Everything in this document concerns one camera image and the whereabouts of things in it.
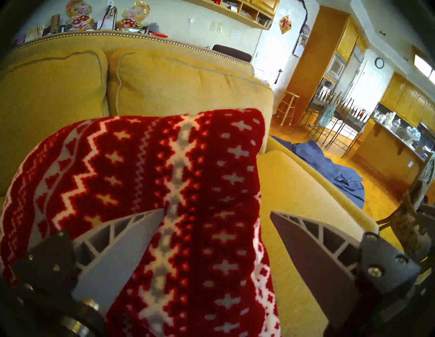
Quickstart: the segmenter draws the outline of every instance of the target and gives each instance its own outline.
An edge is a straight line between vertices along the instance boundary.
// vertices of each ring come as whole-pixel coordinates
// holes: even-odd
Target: red cord
[[[102,27],[103,27],[103,24],[104,24],[104,20],[106,20],[106,16],[104,16],[104,18],[103,18],[103,22],[101,23],[101,26],[100,26],[100,28],[98,28],[97,30],[100,30]]]

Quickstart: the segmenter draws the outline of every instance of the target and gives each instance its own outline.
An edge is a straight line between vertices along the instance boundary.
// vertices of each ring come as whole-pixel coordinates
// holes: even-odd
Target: ceiling
[[[392,0],[316,1],[320,5],[350,13],[360,29],[365,31],[370,48],[435,100],[435,85],[414,66],[412,45],[426,55],[430,55],[430,52],[409,20]]]

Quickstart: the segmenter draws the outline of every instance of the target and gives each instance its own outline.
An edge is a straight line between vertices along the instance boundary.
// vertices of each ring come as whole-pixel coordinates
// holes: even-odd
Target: bolt
[[[382,270],[380,270],[378,267],[369,267],[367,269],[368,273],[372,275],[373,277],[381,277],[382,276]]]
[[[397,256],[396,257],[396,261],[401,263],[401,264],[407,264],[408,263],[408,259],[404,256]]]
[[[368,233],[366,234],[366,237],[370,240],[376,241],[378,239],[378,237],[374,234]]]

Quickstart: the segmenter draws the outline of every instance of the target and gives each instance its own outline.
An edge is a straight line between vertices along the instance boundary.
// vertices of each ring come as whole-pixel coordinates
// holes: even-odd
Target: kitchen counter
[[[352,160],[378,176],[398,199],[425,164],[413,147],[376,121]]]
[[[391,129],[386,128],[383,124],[379,123],[378,121],[374,120],[376,124],[384,128],[386,131],[391,133],[394,137],[396,137],[399,141],[403,143],[403,145],[407,146],[422,162],[425,160],[415,151],[415,148],[413,148],[411,145],[409,145],[406,141],[404,141],[402,138],[400,138],[397,134],[395,134]]]

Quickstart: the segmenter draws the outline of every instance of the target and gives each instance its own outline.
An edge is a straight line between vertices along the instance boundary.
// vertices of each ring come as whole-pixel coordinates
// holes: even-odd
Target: microwave
[[[335,52],[325,74],[329,78],[338,81],[343,74],[346,66],[346,61],[340,56],[340,54]]]

